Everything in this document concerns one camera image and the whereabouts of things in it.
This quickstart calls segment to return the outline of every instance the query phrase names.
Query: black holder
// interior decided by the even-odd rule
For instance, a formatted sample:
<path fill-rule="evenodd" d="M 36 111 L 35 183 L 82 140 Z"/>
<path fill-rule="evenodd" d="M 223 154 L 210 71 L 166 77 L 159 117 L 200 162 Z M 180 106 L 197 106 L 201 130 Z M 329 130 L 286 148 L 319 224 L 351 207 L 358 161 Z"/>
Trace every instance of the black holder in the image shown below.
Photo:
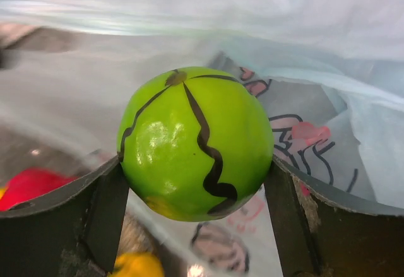
<path fill-rule="evenodd" d="M 404 276 L 404 209 L 274 161 L 264 186 L 284 277 Z"/>
<path fill-rule="evenodd" d="M 0 212 L 0 275 L 101 277 L 112 272 L 129 186 L 117 158 Z"/>

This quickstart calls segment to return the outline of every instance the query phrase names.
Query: plastic bag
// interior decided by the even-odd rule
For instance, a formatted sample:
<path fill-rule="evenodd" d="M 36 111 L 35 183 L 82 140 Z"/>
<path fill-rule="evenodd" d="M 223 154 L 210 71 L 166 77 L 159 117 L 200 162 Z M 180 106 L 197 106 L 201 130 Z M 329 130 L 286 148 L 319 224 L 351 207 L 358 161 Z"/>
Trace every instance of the plastic bag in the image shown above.
<path fill-rule="evenodd" d="M 148 1 L 153 7 L 139 8 Z M 115 153 L 135 89 L 168 69 L 211 65 L 238 76 L 266 107 L 278 156 L 352 194 L 404 207 L 403 0 L 188 0 L 184 17 L 184 0 L 173 1 L 175 11 L 155 10 L 157 0 L 0 0 L 4 20 L 151 35 L 75 33 L 57 54 L 19 53 L 0 74 L 0 116 L 75 153 Z M 212 10 L 215 1 L 221 5 Z M 190 264 L 226 276 L 229 263 L 209 264 L 197 242 L 214 232 L 234 244 L 241 268 L 249 255 L 248 276 L 281 276 L 266 206 L 255 233 L 240 234 L 245 223 L 178 223 L 136 196 L 128 202 Z M 250 203 L 252 212 L 261 207 Z M 243 221 L 241 214 L 234 215 Z"/>

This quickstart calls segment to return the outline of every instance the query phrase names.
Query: pink cartoon drawing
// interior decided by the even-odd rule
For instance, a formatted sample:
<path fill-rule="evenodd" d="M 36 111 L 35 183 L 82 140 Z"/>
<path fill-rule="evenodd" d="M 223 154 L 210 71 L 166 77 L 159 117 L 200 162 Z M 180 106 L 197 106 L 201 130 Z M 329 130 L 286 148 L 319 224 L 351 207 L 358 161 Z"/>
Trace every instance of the pink cartoon drawing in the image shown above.
<path fill-rule="evenodd" d="M 212 223 L 196 227 L 191 249 L 214 268 L 237 273 L 249 271 L 249 253 L 242 240 Z"/>
<path fill-rule="evenodd" d="M 253 196 L 245 205 L 227 217 L 227 223 L 234 227 L 239 233 L 256 232 L 256 225 L 253 221 L 264 209 L 265 202 L 257 195 Z"/>
<path fill-rule="evenodd" d="M 243 85 L 246 87 L 248 92 L 250 94 L 254 95 L 255 97 L 259 97 L 260 95 L 264 94 L 268 89 L 270 88 L 271 85 L 271 80 L 251 80 L 254 76 L 255 73 L 248 70 L 247 68 L 240 68 L 242 71 L 240 79 L 242 81 L 248 81 L 247 83 L 244 83 Z"/>
<path fill-rule="evenodd" d="M 240 79 L 245 82 L 243 85 L 252 95 L 258 97 L 268 91 L 271 80 L 251 81 L 256 74 L 247 68 L 240 68 L 240 70 L 242 72 Z M 311 167 L 315 166 L 316 175 L 322 176 L 322 180 L 332 186 L 333 171 L 324 157 L 324 154 L 335 146 L 335 142 L 331 140 L 330 129 L 326 126 L 316 127 L 297 114 L 273 116 L 269 120 L 275 137 L 274 154 L 307 175 L 312 175 Z M 358 173 L 358 169 L 354 169 L 347 192 L 351 192 Z M 302 185 L 301 189 L 303 194 L 310 194 L 305 186 Z"/>

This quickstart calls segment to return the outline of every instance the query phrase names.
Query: yellow object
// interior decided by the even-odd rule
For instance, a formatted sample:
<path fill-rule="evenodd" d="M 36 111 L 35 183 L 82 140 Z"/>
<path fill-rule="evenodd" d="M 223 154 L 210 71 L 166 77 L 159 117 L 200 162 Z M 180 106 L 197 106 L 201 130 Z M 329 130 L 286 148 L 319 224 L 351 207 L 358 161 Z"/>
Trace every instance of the yellow object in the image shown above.
<path fill-rule="evenodd" d="M 156 256 L 150 253 L 122 254 L 115 262 L 114 272 L 109 277 L 164 277 L 163 267 Z"/>
<path fill-rule="evenodd" d="M 4 193 L 7 191 L 7 187 L 0 187 L 0 199 L 4 195 Z"/>

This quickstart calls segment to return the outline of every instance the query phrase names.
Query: green ball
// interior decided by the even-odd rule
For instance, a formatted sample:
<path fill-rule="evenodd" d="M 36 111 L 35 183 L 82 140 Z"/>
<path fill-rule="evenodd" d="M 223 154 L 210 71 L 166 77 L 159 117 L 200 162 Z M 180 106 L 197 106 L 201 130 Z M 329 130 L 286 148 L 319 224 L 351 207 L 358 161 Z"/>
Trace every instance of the green ball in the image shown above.
<path fill-rule="evenodd" d="M 266 112 L 231 74 L 189 67 L 161 74 L 129 101 L 117 151 L 132 190 L 173 220 L 231 214 L 271 165 Z"/>

